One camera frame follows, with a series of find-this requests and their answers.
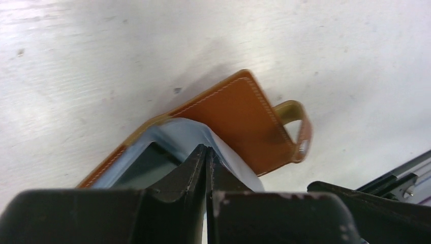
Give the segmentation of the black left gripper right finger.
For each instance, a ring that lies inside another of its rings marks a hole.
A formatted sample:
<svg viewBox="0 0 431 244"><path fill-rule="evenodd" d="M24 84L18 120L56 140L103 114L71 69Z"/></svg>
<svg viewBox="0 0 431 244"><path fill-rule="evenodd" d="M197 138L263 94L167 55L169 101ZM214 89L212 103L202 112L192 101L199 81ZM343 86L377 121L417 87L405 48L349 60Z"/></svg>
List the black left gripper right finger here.
<svg viewBox="0 0 431 244"><path fill-rule="evenodd" d="M352 214L331 193L254 192L205 159L209 243L360 243Z"/></svg>

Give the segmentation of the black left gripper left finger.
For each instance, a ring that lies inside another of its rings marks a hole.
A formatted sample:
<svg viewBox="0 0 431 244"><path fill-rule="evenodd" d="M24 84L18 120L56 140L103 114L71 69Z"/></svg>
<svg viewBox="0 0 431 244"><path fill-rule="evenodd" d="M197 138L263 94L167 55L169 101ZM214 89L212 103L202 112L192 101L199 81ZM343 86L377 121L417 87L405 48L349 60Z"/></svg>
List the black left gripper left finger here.
<svg viewBox="0 0 431 244"><path fill-rule="evenodd" d="M1 215L1 243L199 243L207 148L143 190L39 189Z"/></svg>

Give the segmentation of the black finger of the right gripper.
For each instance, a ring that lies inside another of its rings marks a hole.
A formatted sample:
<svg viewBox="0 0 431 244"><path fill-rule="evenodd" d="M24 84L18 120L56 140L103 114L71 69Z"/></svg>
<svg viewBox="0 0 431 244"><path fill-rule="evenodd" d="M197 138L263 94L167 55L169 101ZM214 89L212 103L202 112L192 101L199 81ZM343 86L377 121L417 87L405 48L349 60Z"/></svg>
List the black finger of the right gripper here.
<svg viewBox="0 0 431 244"><path fill-rule="evenodd" d="M322 181L307 191L337 195L353 215L358 232L368 243L430 243L430 207L403 203Z"/></svg>

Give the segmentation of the brown leather card holder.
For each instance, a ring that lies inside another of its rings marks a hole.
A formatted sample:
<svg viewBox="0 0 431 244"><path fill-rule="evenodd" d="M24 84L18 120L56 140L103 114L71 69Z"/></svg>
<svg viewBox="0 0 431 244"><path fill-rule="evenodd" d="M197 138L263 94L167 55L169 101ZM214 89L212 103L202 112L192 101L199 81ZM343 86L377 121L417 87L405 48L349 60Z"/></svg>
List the brown leather card holder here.
<svg viewBox="0 0 431 244"><path fill-rule="evenodd" d="M171 111L147 120L79 187L93 187L151 126L173 118L209 126L258 176L302 162L313 135L300 102L289 100L272 107L252 73L243 69Z"/></svg>

